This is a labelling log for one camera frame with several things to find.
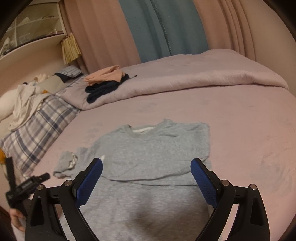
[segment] pink curtain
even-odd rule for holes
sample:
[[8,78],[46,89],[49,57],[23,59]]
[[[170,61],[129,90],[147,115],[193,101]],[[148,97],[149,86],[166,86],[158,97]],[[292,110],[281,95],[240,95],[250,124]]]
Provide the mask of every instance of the pink curtain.
[[59,5],[65,28],[74,34],[89,73],[141,62],[118,0],[63,0]]
[[210,49],[232,49],[255,59],[250,27],[239,0],[193,0]]

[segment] human hand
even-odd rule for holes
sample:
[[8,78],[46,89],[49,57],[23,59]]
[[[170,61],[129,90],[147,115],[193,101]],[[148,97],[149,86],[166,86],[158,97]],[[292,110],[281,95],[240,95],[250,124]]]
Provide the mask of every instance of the human hand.
[[20,223],[19,218],[21,219],[26,219],[24,217],[24,215],[17,209],[15,208],[11,208],[9,210],[9,216],[11,219],[11,223],[20,231],[25,232],[25,228],[22,226],[22,224]]

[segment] pink folded cloth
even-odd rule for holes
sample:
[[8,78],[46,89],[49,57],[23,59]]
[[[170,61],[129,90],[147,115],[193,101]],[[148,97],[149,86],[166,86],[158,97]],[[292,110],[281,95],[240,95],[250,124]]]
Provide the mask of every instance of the pink folded cloth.
[[107,67],[104,69],[100,69],[97,72],[89,74],[84,78],[84,81],[88,83],[88,85],[99,84],[104,81],[115,80],[117,82],[121,81],[121,78],[125,75],[125,73],[119,69],[118,65],[114,65],[111,67]]

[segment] blue gripper pad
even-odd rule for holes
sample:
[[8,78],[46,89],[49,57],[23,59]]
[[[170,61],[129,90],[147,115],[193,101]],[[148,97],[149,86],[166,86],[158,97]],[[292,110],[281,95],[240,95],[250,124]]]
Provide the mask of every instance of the blue gripper pad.
[[102,172],[103,172],[103,162],[99,158],[95,158],[96,163],[88,172],[86,177],[83,179],[82,183],[77,189],[76,192],[76,207],[85,205],[97,183]]
[[200,188],[202,195],[204,196],[206,202],[213,206],[217,207],[217,191],[210,180],[209,176],[205,173],[199,163],[193,159],[190,165],[191,173]]

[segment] orange object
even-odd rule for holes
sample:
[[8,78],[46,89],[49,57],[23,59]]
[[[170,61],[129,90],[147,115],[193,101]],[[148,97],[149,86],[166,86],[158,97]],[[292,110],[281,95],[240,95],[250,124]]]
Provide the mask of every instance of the orange object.
[[5,164],[5,158],[6,158],[5,153],[0,148],[0,164]]
[[125,73],[119,69],[118,65],[113,65],[108,68],[100,69],[97,72],[89,74],[84,78],[84,81],[89,85],[99,84],[104,81],[115,80],[117,82],[121,81],[121,78],[125,75]]

